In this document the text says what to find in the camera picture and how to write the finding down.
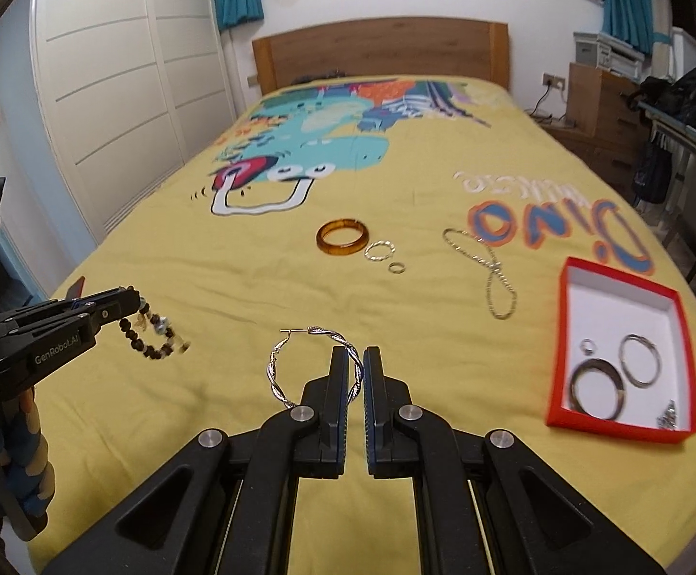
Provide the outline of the patterned gloved left hand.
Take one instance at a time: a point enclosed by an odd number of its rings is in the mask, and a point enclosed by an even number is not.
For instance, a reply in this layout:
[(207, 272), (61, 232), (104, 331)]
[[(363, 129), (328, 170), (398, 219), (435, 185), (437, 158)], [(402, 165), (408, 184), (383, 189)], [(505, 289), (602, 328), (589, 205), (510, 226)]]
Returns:
[(7, 520), (21, 540), (34, 539), (46, 527), (54, 492), (35, 391), (26, 390), (0, 402), (0, 524)]

